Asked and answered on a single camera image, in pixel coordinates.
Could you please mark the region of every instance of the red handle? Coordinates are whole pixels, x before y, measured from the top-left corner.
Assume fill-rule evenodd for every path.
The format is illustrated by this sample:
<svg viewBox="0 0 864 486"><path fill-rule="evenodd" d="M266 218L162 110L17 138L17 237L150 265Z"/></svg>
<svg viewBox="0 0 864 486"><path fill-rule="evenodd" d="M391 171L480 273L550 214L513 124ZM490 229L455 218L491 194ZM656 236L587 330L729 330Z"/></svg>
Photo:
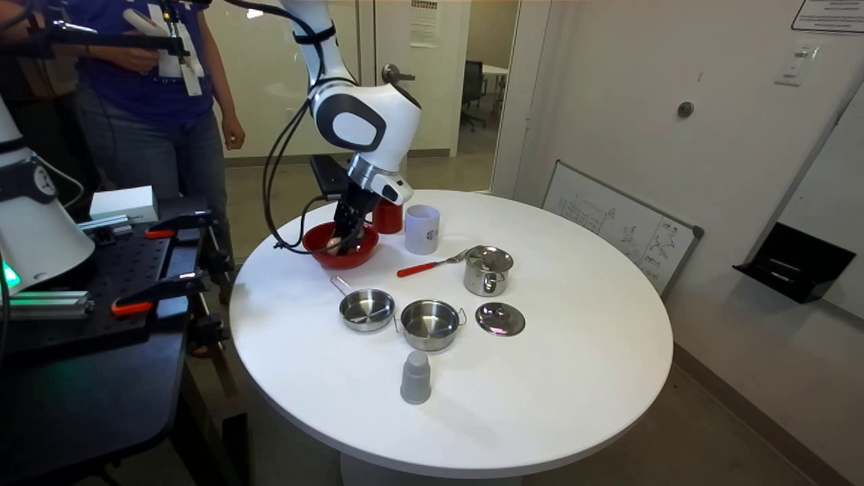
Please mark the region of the red handle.
<svg viewBox="0 0 864 486"><path fill-rule="evenodd" d="M424 269L430 269L430 267L438 267L438 263L403 267L403 269L398 269L398 277L407 277L407 276L413 276L413 273L424 273Z"/></svg>
<svg viewBox="0 0 864 486"><path fill-rule="evenodd" d="M170 241L174 229L145 229L144 232L150 241Z"/></svg>
<svg viewBox="0 0 864 486"><path fill-rule="evenodd" d="M155 310L155 302L128 302L128 304L110 304L110 315L129 319L129 315L145 315Z"/></svg>

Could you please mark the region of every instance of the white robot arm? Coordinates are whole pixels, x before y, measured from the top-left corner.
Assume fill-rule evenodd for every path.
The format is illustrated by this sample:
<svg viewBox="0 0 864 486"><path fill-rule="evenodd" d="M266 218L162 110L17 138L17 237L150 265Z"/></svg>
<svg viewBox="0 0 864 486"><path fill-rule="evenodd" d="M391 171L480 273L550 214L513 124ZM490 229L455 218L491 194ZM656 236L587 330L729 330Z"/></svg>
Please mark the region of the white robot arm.
<svg viewBox="0 0 864 486"><path fill-rule="evenodd" d="M324 140L351 149L348 190L334 211L341 252L351 248L364 217L388 199L403 205L411 183L401 176L422 122L420 102L395 84L356 86L337 49L334 25L321 0L282 0L307 67L310 110Z"/></svg>

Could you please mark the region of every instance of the blue shirt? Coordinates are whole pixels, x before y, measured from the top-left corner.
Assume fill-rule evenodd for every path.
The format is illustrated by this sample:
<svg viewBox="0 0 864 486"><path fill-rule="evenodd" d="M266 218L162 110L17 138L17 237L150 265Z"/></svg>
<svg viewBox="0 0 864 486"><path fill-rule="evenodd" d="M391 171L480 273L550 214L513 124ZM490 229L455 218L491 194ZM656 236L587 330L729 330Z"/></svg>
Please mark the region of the blue shirt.
<svg viewBox="0 0 864 486"><path fill-rule="evenodd" d="M60 7L67 22L97 30L97 36L136 33L133 25L125 22L123 16L125 7L133 7L150 18L145 0L47 0L47 3ZM198 13L199 7L185 7L185 3L178 3L178 18L186 25L190 37L198 55L204 56L204 36L199 36ZM210 107L214 107L210 79L199 79L204 95L190 98L182 79L162 79L160 74L141 75L102 59L81 56L79 74L81 74L81 80L91 91L97 91L102 99L156 126L195 124L204 115L210 115Z"/></svg>

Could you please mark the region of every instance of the red bowl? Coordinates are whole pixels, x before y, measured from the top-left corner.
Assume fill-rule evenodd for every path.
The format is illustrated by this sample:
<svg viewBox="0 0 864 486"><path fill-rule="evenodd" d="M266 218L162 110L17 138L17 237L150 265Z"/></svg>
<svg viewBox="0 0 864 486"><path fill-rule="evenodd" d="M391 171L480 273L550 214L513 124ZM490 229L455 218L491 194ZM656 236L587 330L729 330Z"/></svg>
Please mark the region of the red bowl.
<svg viewBox="0 0 864 486"><path fill-rule="evenodd" d="M333 237L334 225L320 225L302 236L302 246L310 252L310 256L329 269L347 269L347 267L360 267L367 263L378 246L378 232L372 228L363 229L360 248L348 255L329 255L328 244Z"/></svg>

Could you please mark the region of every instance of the wall sign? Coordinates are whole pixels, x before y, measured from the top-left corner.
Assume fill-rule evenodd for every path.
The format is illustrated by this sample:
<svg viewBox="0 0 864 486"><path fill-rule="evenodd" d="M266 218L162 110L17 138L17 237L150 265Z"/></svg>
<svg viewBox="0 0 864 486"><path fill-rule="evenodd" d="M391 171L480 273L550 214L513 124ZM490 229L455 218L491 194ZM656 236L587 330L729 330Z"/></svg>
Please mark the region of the wall sign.
<svg viewBox="0 0 864 486"><path fill-rule="evenodd" d="M806 0L791 30L864 33L864 0Z"/></svg>

